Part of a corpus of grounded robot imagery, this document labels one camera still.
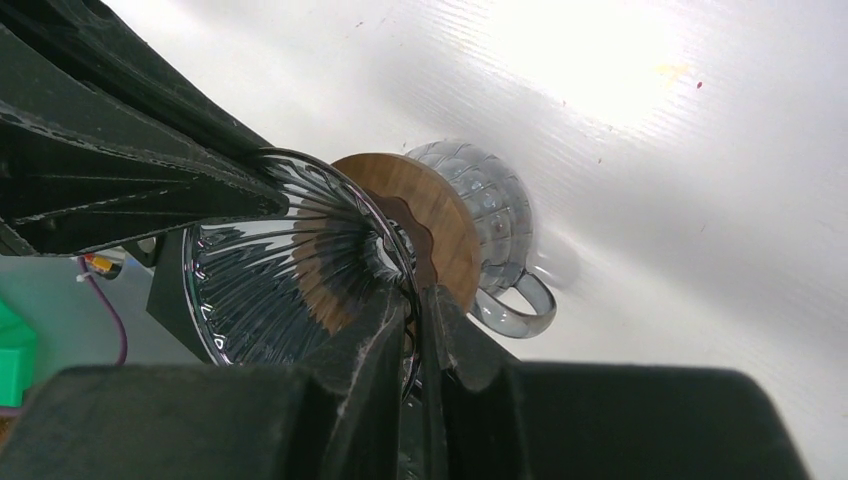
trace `green object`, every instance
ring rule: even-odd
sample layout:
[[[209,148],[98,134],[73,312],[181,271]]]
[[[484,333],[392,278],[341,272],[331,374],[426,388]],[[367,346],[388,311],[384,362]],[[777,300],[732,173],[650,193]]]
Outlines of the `green object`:
[[[32,385],[37,335],[0,301],[0,406],[19,407]]]

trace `white wall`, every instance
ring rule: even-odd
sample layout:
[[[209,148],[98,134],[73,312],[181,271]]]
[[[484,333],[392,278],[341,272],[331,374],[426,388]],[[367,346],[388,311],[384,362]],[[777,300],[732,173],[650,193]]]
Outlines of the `white wall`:
[[[560,304],[514,352],[742,370],[845,478],[848,3],[108,3],[279,146],[507,158]]]

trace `green plastic part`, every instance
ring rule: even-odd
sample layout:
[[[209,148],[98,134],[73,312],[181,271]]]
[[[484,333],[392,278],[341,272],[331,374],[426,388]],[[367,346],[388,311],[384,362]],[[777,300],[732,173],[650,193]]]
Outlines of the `green plastic part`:
[[[32,385],[38,336],[0,300],[0,406],[20,407]]]

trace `white surface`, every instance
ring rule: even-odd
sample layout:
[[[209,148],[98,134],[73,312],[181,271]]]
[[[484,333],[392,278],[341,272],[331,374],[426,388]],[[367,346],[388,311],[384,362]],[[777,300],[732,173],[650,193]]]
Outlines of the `white surface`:
[[[514,352],[742,370],[845,478],[848,3],[108,3],[277,145],[510,160],[560,304]]]
[[[0,299],[38,334],[35,383],[64,368],[108,365],[118,358],[112,317],[91,286],[76,281],[79,273],[66,258],[0,256]],[[151,279],[134,264],[113,281],[97,280],[124,321],[127,363],[200,363],[145,311]]]

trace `purple wire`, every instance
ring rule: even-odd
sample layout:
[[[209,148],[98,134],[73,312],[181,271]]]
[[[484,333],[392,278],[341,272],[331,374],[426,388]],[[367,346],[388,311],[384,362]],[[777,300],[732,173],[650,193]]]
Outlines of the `purple wire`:
[[[77,263],[79,263],[80,268],[83,271],[83,274],[88,273],[88,265],[85,263],[84,257],[77,258]],[[112,306],[112,302],[106,298],[106,294],[103,293],[103,290],[100,289],[100,285],[94,281],[93,275],[88,275],[85,277],[85,281],[88,282],[89,285],[94,289],[94,293],[97,294],[97,298],[100,299],[100,303],[106,307],[106,310],[109,311],[109,315],[112,317],[112,321],[115,323],[115,328],[118,329],[118,337],[121,340],[121,352],[118,354],[118,359],[115,360],[115,366],[120,367],[127,361],[127,329],[124,328],[124,321],[121,320],[121,316],[118,315],[118,312],[115,310],[115,307]]]
[[[79,257],[77,259],[77,263],[83,271],[83,274],[89,273],[88,264],[85,263],[84,257]],[[100,289],[100,285],[94,281],[92,275],[86,275],[85,281],[91,285],[91,288],[94,290],[94,293],[97,294],[97,298],[100,299],[100,302],[103,306],[106,307],[106,310],[109,311],[109,315],[112,317],[112,321],[115,323],[115,328],[118,329],[118,336],[121,340],[121,351],[118,353],[118,359],[115,360],[115,366],[120,367],[127,361],[127,329],[124,328],[124,321],[121,319],[121,316],[118,315],[118,312],[115,310],[115,307],[112,306],[112,302],[106,298],[106,294],[103,293],[103,290]],[[24,412],[26,405],[20,407],[0,407],[0,417],[17,417]]]

